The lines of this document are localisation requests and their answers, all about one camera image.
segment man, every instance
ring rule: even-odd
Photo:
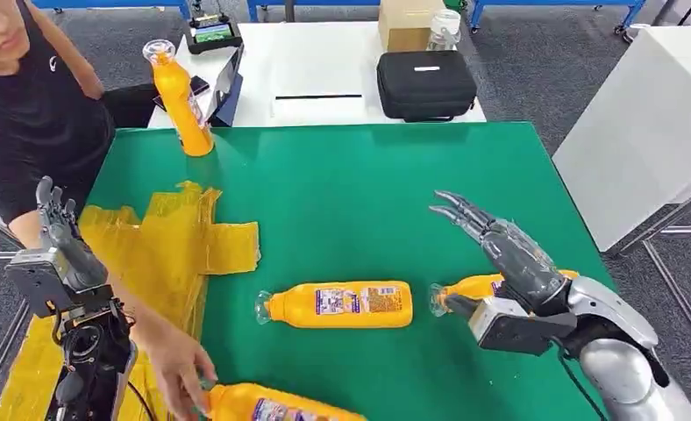
[[[115,131],[102,97],[94,69],[47,16],[30,0],[0,0],[0,215],[26,247],[39,247],[35,188],[41,176],[63,186],[79,209],[84,205]],[[145,103],[139,119],[151,112]],[[117,117],[136,114],[126,107]],[[136,319],[132,338],[149,355],[170,410],[181,419],[192,418],[194,405],[208,411],[196,368],[216,380],[209,355],[110,282]]]

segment gray robotic hand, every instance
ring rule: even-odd
[[[40,181],[41,248],[19,251],[5,271],[36,316],[54,316],[52,339],[64,361],[44,418],[113,421],[137,356],[132,322],[105,266],[82,240],[75,201],[62,206],[61,193],[51,178]]]
[[[552,345],[578,360],[616,420],[690,421],[691,403],[655,355],[658,335],[635,309],[600,282],[565,277],[539,245],[515,224],[496,218],[464,197],[437,190],[448,206],[431,206],[476,241],[504,278],[509,298],[445,299],[468,319],[480,347],[540,355]]]

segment upright orange bottle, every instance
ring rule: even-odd
[[[175,60],[175,46],[166,39],[155,39],[142,52],[152,63],[154,86],[178,131],[183,151],[190,156],[209,153],[214,147],[209,125],[190,89],[188,72]]]

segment yellow plastic bag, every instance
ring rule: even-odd
[[[113,275],[196,339],[201,337],[207,276],[257,267],[258,224],[214,225],[219,190],[183,182],[177,193],[154,193],[144,220],[129,207],[88,206],[80,217],[82,236]],[[51,340],[53,320],[34,318],[0,397],[0,420],[43,419],[61,370],[61,350]],[[130,381],[156,419],[168,417],[153,370],[139,353]],[[121,421],[149,419],[130,391]]]

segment silver robotic arm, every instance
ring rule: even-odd
[[[437,190],[431,206],[475,240],[503,275],[504,294],[475,301],[450,295],[445,305],[469,320],[480,347],[540,355],[552,343],[560,361],[578,360],[615,420],[691,421],[691,403],[655,355],[658,335],[614,291],[585,276],[569,279],[515,224],[462,196]],[[586,395],[601,419],[606,419]]]

